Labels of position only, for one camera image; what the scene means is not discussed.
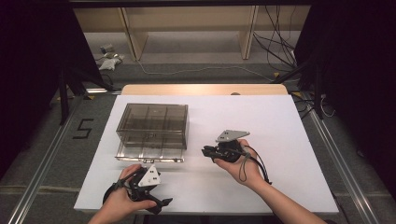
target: metal rail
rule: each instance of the metal rail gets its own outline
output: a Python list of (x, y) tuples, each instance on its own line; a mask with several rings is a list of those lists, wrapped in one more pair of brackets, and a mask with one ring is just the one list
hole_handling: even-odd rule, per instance
[(53, 138), (47, 150), (46, 155), (44, 156), (37, 170), (35, 171), (35, 175), (30, 181), (30, 184), (28, 185), (25, 192), (22, 194), (19, 202), (15, 206), (14, 211), (12, 212), (10, 219), (8, 221), (9, 224), (22, 223), (24, 221), (35, 199), (35, 196), (37, 195), (37, 192), (44, 178), (46, 177), (48, 170), (50, 169), (53, 159), (55, 158), (58, 149), (61, 146), (62, 141), (64, 140), (64, 134), (69, 128), (70, 120), (73, 118), (73, 115), (75, 114), (82, 100), (83, 100), (83, 96), (76, 96), (75, 99), (73, 100), (73, 104), (71, 106), (71, 112), (67, 120), (64, 122), (62, 126), (59, 127), (55, 137)]
[[(308, 94), (303, 93), (304, 98), (310, 99), (311, 97)], [(367, 197), (364, 195), (361, 186), (356, 180), (355, 176), (352, 174), (349, 166), (343, 154), (341, 153), (338, 146), (335, 144), (332, 139), (332, 135), (330, 134), (324, 120), (319, 119), (317, 113), (311, 112), (310, 116), (315, 123), (315, 126), (320, 133), (320, 136), (323, 139), (326, 148), (328, 149), (330, 156), (332, 157), (332, 161), (335, 164), (341, 178), (346, 185), (346, 189), (348, 190), (353, 202), (356, 205), (359, 213), (361, 214), (361, 218), (364, 223), (372, 224), (372, 223), (380, 223), (373, 207), (370, 205), (370, 202), (367, 200)]]

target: white tabletop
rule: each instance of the white tabletop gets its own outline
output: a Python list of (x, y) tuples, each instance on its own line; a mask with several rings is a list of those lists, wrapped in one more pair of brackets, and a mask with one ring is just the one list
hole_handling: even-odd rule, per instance
[(189, 105), (185, 161), (155, 163), (162, 183), (151, 194), (160, 200), (174, 199), (161, 214), (272, 214), (260, 197), (203, 156), (203, 146), (215, 146), (215, 139), (227, 129), (250, 132), (245, 138), (262, 156), (274, 187), (312, 212), (338, 212), (289, 95), (118, 96), (78, 195), (76, 210), (98, 210), (121, 170), (140, 163), (115, 159), (120, 144), (116, 129), (127, 103)]

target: wire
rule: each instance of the wire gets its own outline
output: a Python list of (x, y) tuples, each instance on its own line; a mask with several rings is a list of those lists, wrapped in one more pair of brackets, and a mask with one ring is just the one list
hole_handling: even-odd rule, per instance
[[(251, 149), (257, 154), (257, 156), (260, 158), (260, 161), (262, 162), (262, 158), (260, 157), (259, 153), (257, 153), (257, 151), (256, 151), (254, 148), (252, 148), (252, 147), (250, 147), (250, 146), (245, 146), (245, 147), (251, 148)], [(264, 177), (264, 180), (265, 180), (268, 184), (272, 184), (272, 182), (270, 182), (270, 180), (269, 180), (269, 178), (268, 178), (268, 174), (267, 174), (267, 171), (266, 171), (266, 169), (265, 169), (265, 166), (264, 166), (264, 163), (263, 163), (263, 162), (262, 162), (262, 163), (259, 163), (259, 162), (258, 162), (256, 159), (254, 159), (253, 157), (249, 157), (248, 154), (247, 154), (246, 152), (243, 153), (243, 152), (240, 152), (240, 151), (237, 151), (237, 150), (234, 150), (234, 149), (230, 149), (230, 148), (225, 148), (225, 150), (230, 151), (230, 152), (233, 152), (233, 153), (236, 153), (236, 154), (239, 154), (239, 155), (245, 157), (245, 158), (244, 158), (244, 161), (242, 162), (241, 166), (239, 167), (239, 180), (241, 180), (242, 182), (247, 181), (248, 177), (247, 177), (247, 174), (246, 174), (246, 171), (245, 171), (245, 164), (246, 164), (246, 161), (247, 161), (248, 159), (251, 159), (251, 160), (254, 161), (254, 163), (256, 163), (256, 164), (260, 167), (260, 169), (262, 170), (262, 175), (263, 175), (263, 177)], [(244, 172), (245, 179), (242, 179), (242, 178), (241, 178), (241, 171)]]
[(296, 9), (297, 9), (297, 6), (294, 6), (294, 9), (290, 14), (289, 37), (286, 40), (289, 40), (291, 38), (291, 23), (292, 23), (293, 15), (294, 15), (294, 12), (296, 11)]
[[(293, 92), (290, 92), (290, 95), (291, 95), (291, 97), (296, 97), (299, 99), (298, 101), (294, 101), (294, 103), (296, 104), (296, 107), (297, 107), (297, 111), (299, 113), (304, 112), (308, 108), (309, 105), (314, 105), (313, 100), (305, 100), (305, 99), (303, 99), (303, 97), (301, 97)], [(305, 107), (303, 109), (298, 109), (299, 106), (297, 106), (297, 104), (301, 103), (301, 102), (304, 102)]]
[(205, 67), (205, 68), (200, 68), (200, 69), (188, 69), (188, 70), (181, 70), (181, 71), (176, 71), (176, 72), (170, 72), (170, 73), (156, 73), (156, 72), (148, 72), (146, 71), (146, 69), (143, 67), (143, 64), (140, 61), (137, 61), (137, 63), (140, 65), (140, 67), (142, 68), (143, 72), (147, 75), (165, 75), (165, 76), (170, 76), (170, 75), (176, 75), (176, 74), (180, 74), (180, 73), (191, 73), (191, 72), (202, 72), (205, 70), (210, 70), (210, 69), (241, 69), (244, 70), (246, 72), (249, 72), (251, 74), (257, 75), (259, 77), (263, 77), (265, 79), (267, 79), (268, 81), (273, 81), (271, 78), (266, 77), (260, 73), (257, 72), (253, 72), (251, 70), (248, 70), (244, 67), (240, 67), (240, 66), (228, 66), (228, 67), (216, 67), (216, 66), (209, 66), (209, 67)]
[(138, 173), (140, 173), (140, 172), (142, 172), (142, 171), (144, 171), (144, 170), (145, 170), (145, 168), (140, 167), (139, 169), (137, 169), (137, 170), (135, 170), (134, 172), (128, 174), (128, 175), (125, 176), (124, 178), (119, 179), (119, 181), (120, 181), (121, 184), (123, 185), (123, 184), (125, 183), (125, 181), (127, 181), (127, 180), (128, 180), (129, 178), (131, 178), (133, 175), (137, 175)]
[(272, 23), (272, 25), (273, 25), (273, 27), (274, 27), (274, 31), (273, 31), (273, 34), (272, 34), (272, 36), (271, 36), (271, 40), (270, 40), (270, 43), (269, 43), (269, 45), (268, 45), (268, 49), (270, 48), (270, 46), (271, 46), (271, 43), (272, 42), (274, 42), (274, 36), (275, 36), (275, 34), (277, 34), (277, 36), (279, 37), (279, 40), (280, 40), (280, 42), (282, 43), (281, 44), (281, 47), (282, 47), (282, 49), (283, 49), (283, 52), (285, 53), (285, 56), (286, 56), (286, 58), (287, 58), (287, 60), (289, 61), (289, 63), (288, 64), (291, 64), (291, 67), (292, 68), (294, 68), (295, 67), (295, 60), (294, 60), (294, 57), (293, 57), (293, 55), (290, 53), (290, 51), (287, 49), (287, 48), (285, 48), (285, 46), (291, 46), (283, 37), (282, 37), (282, 35), (280, 34), (280, 32), (279, 32), (279, 13), (280, 13), (280, 6), (276, 6), (276, 22), (274, 22), (274, 20), (273, 20), (273, 18), (271, 17), (271, 15), (270, 15), (270, 13), (269, 13), (269, 11), (268, 11), (268, 7), (267, 6), (265, 6), (265, 11), (267, 12), (267, 15), (268, 15), (268, 17), (269, 17), (269, 19), (270, 19), (270, 21), (271, 21), (271, 23)]
[[(282, 45), (282, 44), (283, 44), (283, 43), (281, 43), (281, 42), (279, 42), (279, 41), (276, 41), (276, 40), (273, 40), (273, 39), (270, 39), (270, 38), (267, 38), (267, 37), (258, 35), (256, 32), (254, 32), (253, 34), (254, 34), (255, 36), (257, 36), (258, 38), (260, 38), (260, 39), (269, 40), (269, 41), (272, 41), (272, 42), (277, 43), (277, 44), (279, 44), (279, 45)], [(293, 46), (286, 46), (286, 48), (294, 49)]]
[(292, 64), (286, 62), (285, 60), (281, 59), (279, 56), (277, 56), (276, 54), (274, 54), (271, 50), (269, 50), (269, 46), (268, 46), (268, 47), (265, 47), (264, 44), (263, 44), (262, 42), (260, 42), (260, 40), (257, 38), (256, 34), (253, 34), (253, 37), (254, 37), (254, 38), (256, 39), (256, 41), (259, 43), (260, 47), (262, 47), (262, 49), (265, 49), (265, 51), (267, 52), (267, 62), (268, 62), (268, 64), (269, 64), (272, 68), (274, 68), (275, 70), (282, 71), (282, 72), (289, 72), (289, 71), (287, 71), (287, 70), (282, 70), (282, 69), (273, 67), (273, 66), (271, 65), (271, 63), (270, 63), (268, 53), (270, 53), (270, 54), (273, 55), (274, 57), (278, 58), (282, 63), (285, 63), (285, 64), (288, 65), (290, 68), (293, 67)]
[(106, 53), (104, 56), (102, 56), (101, 58), (95, 59), (96, 61), (100, 61), (102, 59), (118, 59), (120, 60), (120, 63), (122, 63), (122, 58), (119, 54), (113, 53), (114, 55), (109, 55), (108, 53)]
[(315, 108), (314, 107), (310, 108), (305, 114), (303, 114), (301, 119), (304, 119), (309, 114), (309, 112), (311, 112), (311, 110), (313, 110), (313, 109), (315, 109)]
[(321, 108), (321, 110), (323, 111), (323, 114), (324, 114), (326, 117), (331, 118), (332, 116), (334, 116), (335, 110), (333, 110), (331, 114), (328, 114), (328, 113), (323, 109), (323, 101), (324, 101), (324, 98), (326, 98), (326, 97), (323, 97), (323, 98), (320, 100), (320, 108)]

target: plastic container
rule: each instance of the plastic container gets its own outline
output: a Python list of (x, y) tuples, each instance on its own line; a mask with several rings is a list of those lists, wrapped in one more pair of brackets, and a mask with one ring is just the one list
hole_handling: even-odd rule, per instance
[(187, 149), (187, 105), (128, 104), (117, 134), (120, 161), (183, 162)]

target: gray floor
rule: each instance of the gray floor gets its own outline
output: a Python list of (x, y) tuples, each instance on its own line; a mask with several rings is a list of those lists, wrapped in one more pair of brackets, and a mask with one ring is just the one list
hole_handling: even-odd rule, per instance
[[(249, 60), (242, 60), (236, 33), (150, 34), (141, 59), (145, 69), (150, 72), (171, 73), (180, 70), (199, 70), (210, 66), (233, 67), (207, 69), (201, 72), (171, 76), (143, 73), (138, 63), (128, 59), (129, 52), (123, 34), (86, 34), (86, 36), (95, 57), (101, 56), (99, 47), (108, 43), (115, 46), (117, 53), (125, 56), (124, 63), (117, 65), (115, 71), (103, 72), (112, 78), (116, 86), (127, 83), (268, 83), (268, 79), (272, 79), (273, 73), (276, 72), (268, 66), (266, 53), (257, 43), (252, 45)], [(291, 32), (291, 37), (290, 41), (295, 42), (298, 32)], [(278, 48), (274, 46), (273, 51), (277, 52), (277, 50)], [(275, 63), (276, 67), (286, 68), (275, 58), (269, 58), (268, 61)], [(245, 70), (235, 68), (236, 66), (243, 67)], [(287, 83), (287, 86), (293, 90), (295, 84), (296, 82), (292, 81)], [(115, 98), (116, 96), (111, 94), (96, 94), (92, 100), (82, 101), (71, 120), (62, 145), (24, 219), (24, 223), (86, 223), (90, 219), (92, 215), (77, 212), (73, 206), (85, 174), (91, 165)], [(60, 102), (55, 95), (46, 118), (42, 120), (36, 129), (35, 136), (30, 140), (30, 148), (20, 153), (0, 181), (0, 223), (7, 223), (12, 210), (30, 183), (52, 138), (58, 131), (60, 109)], [(87, 127), (92, 128), (92, 131), (88, 138), (76, 139), (74, 137), (85, 134), (78, 131), (78, 125), (82, 119), (92, 119), (84, 123)], [(380, 223), (394, 223), (396, 221), (396, 203), (376, 175), (373, 167), (357, 154), (355, 142), (350, 137), (347, 127), (336, 116), (325, 117), (324, 122)], [(303, 125), (329, 187), (342, 208), (340, 211), (344, 211), (338, 215), (321, 214), (321, 216), (337, 223), (348, 223), (348, 220), (349, 223), (363, 223), (361, 214), (338, 173), (314, 121), (310, 116), (307, 116), (303, 119)], [(132, 222), (133, 217), (129, 217), (122, 223)]]

